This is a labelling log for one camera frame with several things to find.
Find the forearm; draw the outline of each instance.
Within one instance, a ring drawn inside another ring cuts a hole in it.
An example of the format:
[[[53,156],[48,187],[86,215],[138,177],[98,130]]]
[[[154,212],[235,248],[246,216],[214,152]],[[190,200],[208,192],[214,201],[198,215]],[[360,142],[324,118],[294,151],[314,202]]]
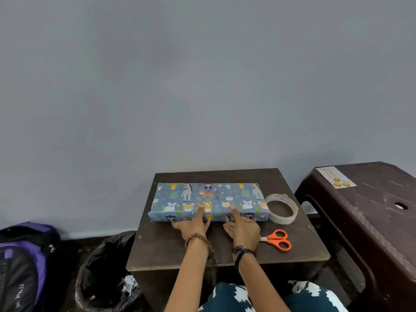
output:
[[[194,237],[189,242],[165,311],[196,312],[198,310],[207,258],[206,243]]]
[[[244,254],[238,268],[257,312],[290,312],[253,254]]]

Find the black garbage bag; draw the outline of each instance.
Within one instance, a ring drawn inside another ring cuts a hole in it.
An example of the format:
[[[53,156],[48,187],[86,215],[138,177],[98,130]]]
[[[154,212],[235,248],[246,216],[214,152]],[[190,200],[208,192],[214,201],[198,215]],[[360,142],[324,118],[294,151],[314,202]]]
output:
[[[128,293],[125,282],[126,276],[126,280],[134,280],[129,276],[126,264],[135,233],[127,231],[106,239],[81,266],[75,285],[75,301],[81,309],[120,312],[137,305],[140,288],[130,287]]]

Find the maroon plastic stool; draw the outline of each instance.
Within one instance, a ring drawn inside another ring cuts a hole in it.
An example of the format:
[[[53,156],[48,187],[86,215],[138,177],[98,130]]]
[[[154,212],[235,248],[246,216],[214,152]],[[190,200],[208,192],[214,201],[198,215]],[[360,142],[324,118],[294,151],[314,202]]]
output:
[[[335,189],[317,170],[295,196],[335,228],[364,274],[350,311],[416,311],[416,178],[384,162],[336,166],[357,184]]]

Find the bracelet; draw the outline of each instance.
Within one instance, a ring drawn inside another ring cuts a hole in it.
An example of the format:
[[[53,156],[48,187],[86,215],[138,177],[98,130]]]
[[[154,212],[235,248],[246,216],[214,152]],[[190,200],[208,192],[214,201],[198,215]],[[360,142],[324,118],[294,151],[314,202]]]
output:
[[[236,246],[236,247],[234,247],[234,248],[232,249],[232,252],[233,252],[234,254],[237,254],[237,253],[238,253],[237,258],[236,258],[236,262],[234,263],[234,266],[236,267],[236,272],[237,272],[238,274],[240,273],[240,272],[238,271],[238,264],[240,263],[241,258],[242,258],[242,256],[243,256],[245,253],[252,253],[252,254],[254,255],[254,257],[257,257],[257,256],[256,256],[256,253],[254,253],[254,251],[252,251],[252,250],[250,250],[250,249],[246,248],[246,247],[245,247],[245,246],[243,246],[243,245],[240,245],[240,246]]]
[[[212,262],[214,263],[214,266],[217,266],[217,262],[215,261],[215,257],[214,257],[214,249],[211,246],[211,242],[208,241],[208,239],[205,236],[203,236],[202,234],[199,234],[199,233],[191,234],[189,236],[188,240],[185,241],[185,250],[188,249],[189,241],[193,237],[197,237],[197,238],[201,239],[202,241],[204,241],[207,244],[207,246],[208,246],[208,258],[210,258],[212,260]]]

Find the person's right hand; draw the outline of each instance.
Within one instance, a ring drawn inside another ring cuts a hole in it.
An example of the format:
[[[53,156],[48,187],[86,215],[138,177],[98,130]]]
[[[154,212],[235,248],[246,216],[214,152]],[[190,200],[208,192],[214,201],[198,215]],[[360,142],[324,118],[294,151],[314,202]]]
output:
[[[231,206],[230,209],[235,222],[224,223],[224,230],[234,240],[234,246],[243,245],[255,251],[261,238],[259,225],[255,220],[240,216],[234,206]]]

